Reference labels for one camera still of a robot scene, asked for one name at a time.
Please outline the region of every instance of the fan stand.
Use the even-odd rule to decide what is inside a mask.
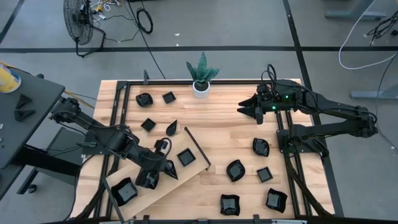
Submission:
[[[100,31],[100,32],[102,33],[103,36],[102,36],[101,46],[100,46],[99,48],[93,49],[93,50],[91,50],[91,51],[89,51],[89,52],[87,52],[87,53],[85,53],[85,54],[79,54],[79,51],[78,51],[78,42],[79,42],[79,38],[78,38],[78,37],[75,37],[76,54],[77,54],[77,56],[79,56],[79,57],[84,58],[86,55],[89,55],[89,54],[94,53],[94,52],[100,52],[100,51],[102,51],[102,49],[104,48],[104,41],[105,41],[105,36],[106,36],[105,31],[103,31],[103,30],[101,30],[100,28],[97,28],[97,27],[95,27],[95,26],[91,26],[91,27],[94,28],[94,29],[96,29],[96,30],[98,30],[98,31]]]

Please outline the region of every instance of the black desk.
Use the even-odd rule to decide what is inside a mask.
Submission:
[[[0,129],[0,138],[2,138],[0,143],[0,199],[25,165],[67,175],[75,175],[80,167],[26,145],[26,142],[56,104],[65,87],[18,69],[10,68],[10,70],[21,77],[22,83],[15,92],[0,93],[0,124],[3,124]],[[21,94],[33,100],[21,110],[35,110],[35,114],[23,122],[17,122],[14,119],[14,110]]]

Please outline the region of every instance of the white cable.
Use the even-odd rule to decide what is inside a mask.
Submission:
[[[351,67],[346,67],[346,66],[344,66],[343,63],[341,62],[341,50],[343,49],[344,45],[346,45],[346,43],[347,43],[349,37],[351,36],[351,33],[353,32],[354,28],[356,27],[357,23],[362,19],[362,17],[363,17],[363,16],[365,15],[365,13],[370,9],[370,7],[373,5],[374,2],[375,2],[375,0],[373,0],[373,2],[370,4],[370,6],[362,13],[361,17],[359,17],[359,19],[355,22],[355,24],[354,24],[353,28],[351,29],[351,31],[349,32],[349,34],[348,34],[346,40],[344,41],[343,45],[340,47],[340,49],[339,49],[339,51],[338,51],[338,61],[339,61],[340,65],[341,65],[343,68],[345,68],[345,69],[348,69],[348,70],[357,70],[357,69],[361,69],[361,68],[367,68],[367,67],[370,67],[370,66],[373,66],[373,65],[378,65],[378,64],[380,64],[380,63],[384,63],[384,62],[386,62],[386,61],[392,59],[392,58],[395,56],[395,54],[396,54],[396,53],[395,53],[393,56],[391,56],[391,57],[389,57],[389,58],[386,58],[386,59],[384,59],[384,60],[382,60],[382,61],[380,61],[380,62],[376,62],[376,63],[372,63],[372,64],[369,64],[369,65],[364,65],[364,66],[360,66],[360,67],[356,67],[356,68],[355,68],[355,67],[352,67],[352,68],[351,68]]]

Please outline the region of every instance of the white pot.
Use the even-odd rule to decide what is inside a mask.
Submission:
[[[204,99],[207,98],[210,94],[210,83],[208,83],[208,87],[205,91],[199,91],[195,88],[195,82],[193,82],[192,87],[193,87],[193,95],[198,98],[198,99]]]

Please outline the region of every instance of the potted plant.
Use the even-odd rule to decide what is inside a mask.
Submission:
[[[187,62],[187,67],[193,79],[193,94],[199,99],[204,99],[210,92],[210,80],[216,77],[218,68],[207,68],[207,60],[204,52],[201,53],[198,68],[193,68]]]

